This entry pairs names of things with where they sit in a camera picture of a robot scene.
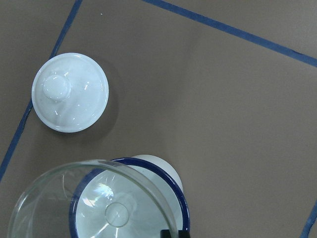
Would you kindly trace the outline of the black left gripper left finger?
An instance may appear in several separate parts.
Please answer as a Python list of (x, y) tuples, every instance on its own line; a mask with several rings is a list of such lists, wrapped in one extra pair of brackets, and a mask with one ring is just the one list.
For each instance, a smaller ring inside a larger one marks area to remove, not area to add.
[(170, 230), (161, 230), (160, 231), (160, 238), (171, 238)]

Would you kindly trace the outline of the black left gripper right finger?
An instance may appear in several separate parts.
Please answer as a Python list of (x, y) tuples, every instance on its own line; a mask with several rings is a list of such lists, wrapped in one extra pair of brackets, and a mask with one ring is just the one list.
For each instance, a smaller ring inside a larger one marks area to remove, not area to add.
[(188, 230), (179, 230), (178, 237), (179, 238), (190, 238), (190, 232)]

